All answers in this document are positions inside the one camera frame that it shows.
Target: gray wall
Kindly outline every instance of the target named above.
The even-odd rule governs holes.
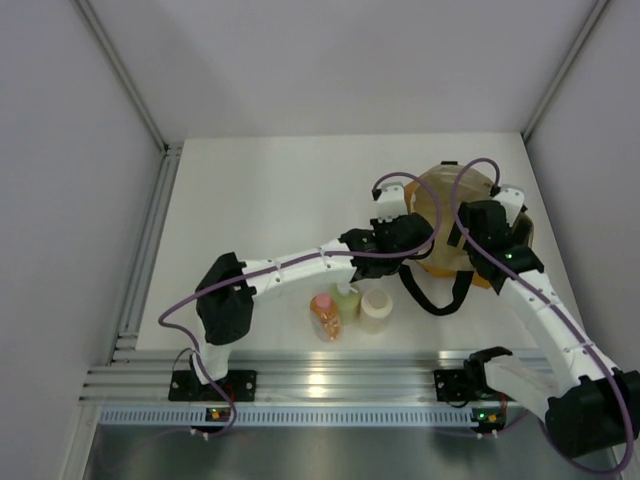
[[[593,0],[95,0],[164,135],[514,131]]]
[[[68,0],[0,2],[0,478],[55,478],[158,154]]]
[[[591,336],[640,368],[640,2],[617,0],[529,144]]]

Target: pink bottle cap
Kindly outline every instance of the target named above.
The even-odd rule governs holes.
[[[323,312],[329,311],[331,308],[331,297],[328,293],[321,293],[316,297],[316,305]]]

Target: bottle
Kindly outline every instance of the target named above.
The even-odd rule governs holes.
[[[375,335],[387,328],[393,300],[384,290],[369,290],[362,295],[360,309],[360,326],[365,332]]]
[[[338,306],[340,321],[343,325],[352,323],[360,315],[360,291],[349,283],[336,283],[329,290],[329,295]]]
[[[316,335],[323,342],[333,342],[342,333],[342,324],[338,314],[338,306],[328,293],[316,295],[311,300],[311,311],[314,315],[311,324]]]

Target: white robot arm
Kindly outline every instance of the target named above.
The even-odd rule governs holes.
[[[476,352],[465,361],[464,371],[474,393],[482,396],[501,392],[513,398],[546,423],[554,443],[565,455],[576,457],[625,440],[620,409],[604,368],[623,392],[637,438],[640,374],[621,372],[595,347],[562,304],[540,260],[525,242],[515,239],[513,231],[524,198],[522,190],[502,186],[493,192],[491,200],[463,202],[459,217],[468,238],[486,250],[493,261],[469,242],[464,248],[477,273],[520,317],[554,375],[543,376],[527,368],[510,351],[495,347]],[[424,218],[415,213],[407,215],[400,184],[383,185],[374,192],[374,200],[377,218],[371,220],[370,230],[352,229],[322,247],[296,255],[239,261],[235,253],[228,253],[216,260],[197,291],[240,275],[247,278],[197,300],[196,310],[205,330],[199,355],[214,380],[227,375],[229,354],[233,344],[249,332],[254,306],[308,285],[395,274],[410,256],[376,259],[367,254],[416,250],[432,238],[433,228]],[[461,232],[456,230],[454,226],[449,236],[451,245],[460,242]],[[496,268],[496,263],[515,272],[516,278],[538,293]],[[594,355],[603,365],[596,363]],[[192,369],[200,383],[208,383],[199,362],[193,361]]]

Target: pink bottle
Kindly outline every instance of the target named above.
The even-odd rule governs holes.
[[[342,324],[338,315],[338,306],[328,293],[316,295],[310,305],[313,315],[311,324],[316,335],[323,342],[333,342],[342,333]]]

